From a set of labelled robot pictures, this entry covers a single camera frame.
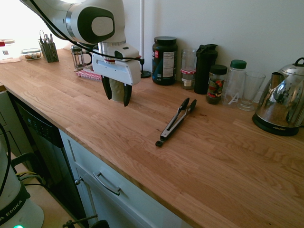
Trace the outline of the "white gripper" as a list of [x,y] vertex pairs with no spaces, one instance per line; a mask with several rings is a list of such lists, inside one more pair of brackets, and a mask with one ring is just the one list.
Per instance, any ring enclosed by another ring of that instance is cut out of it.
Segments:
[[128,106],[131,95],[132,86],[141,80],[141,67],[137,60],[120,61],[116,60],[114,64],[106,63],[101,55],[92,55],[93,70],[96,74],[102,75],[102,83],[105,94],[109,100],[112,99],[112,90],[110,86],[110,78],[124,83],[123,104]]

